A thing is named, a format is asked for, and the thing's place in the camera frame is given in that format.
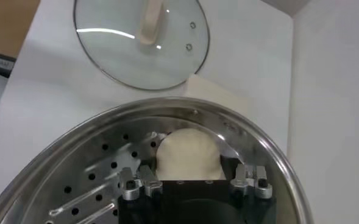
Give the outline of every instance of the white dough ball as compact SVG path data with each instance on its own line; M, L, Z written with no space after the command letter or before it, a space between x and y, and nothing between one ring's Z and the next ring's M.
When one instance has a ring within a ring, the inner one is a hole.
M225 179L216 142L197 129L184 128L168 135L156 159L159 180Z

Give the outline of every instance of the white countertop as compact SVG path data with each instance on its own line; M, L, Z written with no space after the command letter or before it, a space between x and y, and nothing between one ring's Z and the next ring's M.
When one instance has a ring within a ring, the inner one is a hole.
M247 117L286 151L292 19L258 0L200 2L211 42L199 75L247 98ZM183 93L184 85L147 92L109 79L82 50L73 0L41 0L0 101L0 193L47 145L89 117Z

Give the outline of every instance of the black screw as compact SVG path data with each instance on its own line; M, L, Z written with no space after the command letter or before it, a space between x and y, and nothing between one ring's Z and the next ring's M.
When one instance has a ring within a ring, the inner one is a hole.
M126 181L126 189L132 190L136 188L136 182L134 180Z
M79 213L79 209L77 208L72 208L72 211L71 211L72 215L77 215Z
M186 50L187 50L187 51L193 50L193 45L191 45L191 44L186 44Z
M191 27L192 29L195 29L195 28L196 28L196 23L195 23L195 22L191 22L191 23L190 23L190 27Z
M258 187L263 187L263 188L265 188L265 187L267 187L267 186L269 186L269 183L267 183L267 180L266 180L266 179L261 178L261 179L258 180Z

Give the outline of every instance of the white wall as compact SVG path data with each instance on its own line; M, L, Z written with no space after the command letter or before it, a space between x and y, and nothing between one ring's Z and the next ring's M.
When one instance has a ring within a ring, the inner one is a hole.
M315 223L359 223L359 0L294 18L290 158Z

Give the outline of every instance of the black machine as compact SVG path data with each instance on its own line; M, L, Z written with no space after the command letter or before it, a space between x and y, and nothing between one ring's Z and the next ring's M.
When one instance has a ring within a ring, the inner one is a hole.
M265 168L239 164L232 180L159 181L149 166L120 173L119 224L275 223Z

